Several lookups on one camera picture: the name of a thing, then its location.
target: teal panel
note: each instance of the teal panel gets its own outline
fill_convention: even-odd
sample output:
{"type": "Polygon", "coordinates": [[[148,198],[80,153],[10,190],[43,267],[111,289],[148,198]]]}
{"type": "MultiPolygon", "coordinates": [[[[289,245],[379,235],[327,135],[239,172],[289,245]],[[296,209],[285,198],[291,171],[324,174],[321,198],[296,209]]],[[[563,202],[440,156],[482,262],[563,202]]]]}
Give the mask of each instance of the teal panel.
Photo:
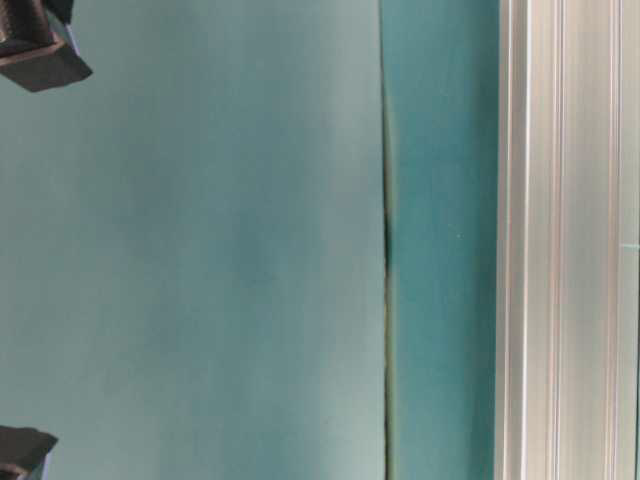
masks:
{"type": "Polygon", "coordinates": [[[396,480],[493,469],[497,0],[384,0],[396,480]]]}
{"type": "Polygon", "coordinates": [[[79,0],[86,83],[0,83],[0,423],[51,480],[380,479],[370,0],[79,0]]]}

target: teal board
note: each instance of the teal board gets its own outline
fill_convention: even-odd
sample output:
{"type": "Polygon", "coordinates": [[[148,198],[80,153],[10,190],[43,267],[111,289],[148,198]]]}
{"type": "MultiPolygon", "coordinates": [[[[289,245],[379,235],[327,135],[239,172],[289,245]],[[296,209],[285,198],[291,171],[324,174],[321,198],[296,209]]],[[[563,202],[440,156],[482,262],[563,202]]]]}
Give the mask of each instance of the teal board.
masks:
{"type": "Polygon", "coordinates": [[[394,480],[493,471],[497,0],[383,0],[394,480]]]}
{"type": "Polygon", "coordinates": [[[0,83],[0,423],[51,480],[381,479],[370,0],[78,1],[0,83]]]}

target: groove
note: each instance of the groove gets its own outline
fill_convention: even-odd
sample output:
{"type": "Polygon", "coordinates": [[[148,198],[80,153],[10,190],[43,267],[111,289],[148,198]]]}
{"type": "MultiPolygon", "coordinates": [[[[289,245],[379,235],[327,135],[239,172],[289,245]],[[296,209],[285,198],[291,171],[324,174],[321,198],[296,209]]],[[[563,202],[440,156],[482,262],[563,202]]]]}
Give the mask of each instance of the groove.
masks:
{"type": "Polygon", "coordinates": [[[393,330],[391,296],[391,141],[388,98],[384,67],[384,20],[383,1],[378,0],[378,34],[380,52],[380,95],[382,127],[382,195],[384,223],[384,478],[392,480],[393,462],[393,330]]]}

